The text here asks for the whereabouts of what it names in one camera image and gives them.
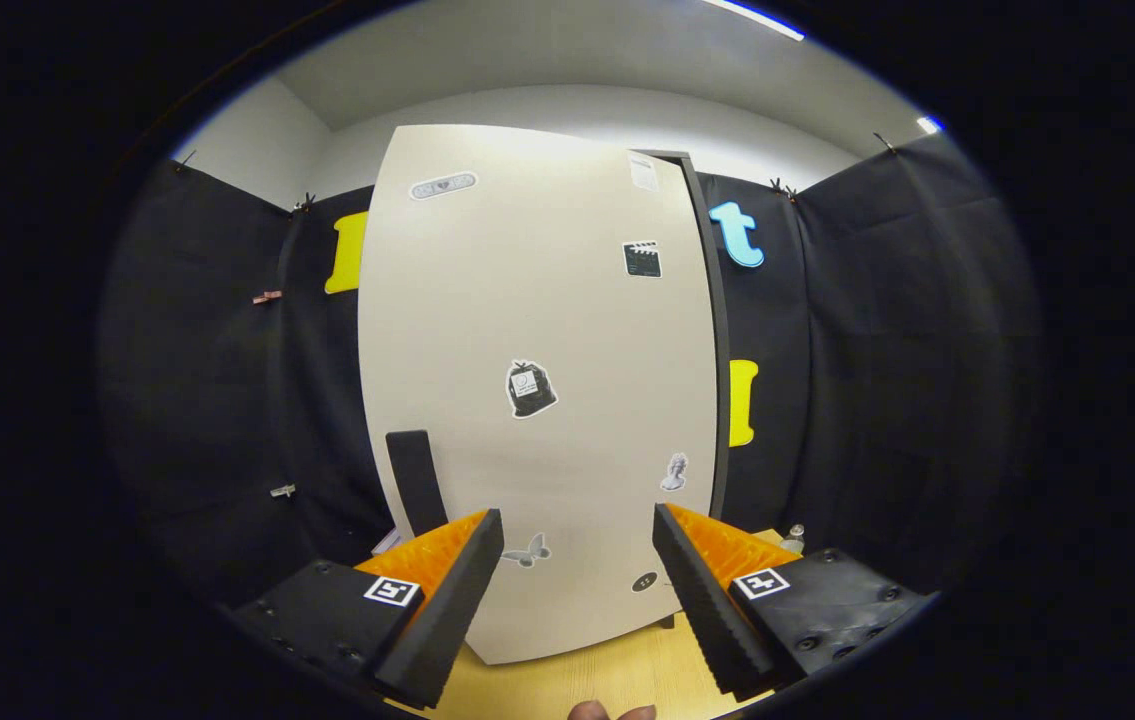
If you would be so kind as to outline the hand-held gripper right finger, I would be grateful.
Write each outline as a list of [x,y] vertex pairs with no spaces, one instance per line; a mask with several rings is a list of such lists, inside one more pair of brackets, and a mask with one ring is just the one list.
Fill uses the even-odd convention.
[[794,553],[675,503],[654,506],[651,542],[714,683],[737,701],[831,683],[933,606],[851,553]]

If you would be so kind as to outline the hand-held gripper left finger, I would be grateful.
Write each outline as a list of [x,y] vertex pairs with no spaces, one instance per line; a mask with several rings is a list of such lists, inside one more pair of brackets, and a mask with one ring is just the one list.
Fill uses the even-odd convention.
[[503,549],[501,511],[486,509],[358,566],[317,559],[227,616],[346,696],[436,708]]

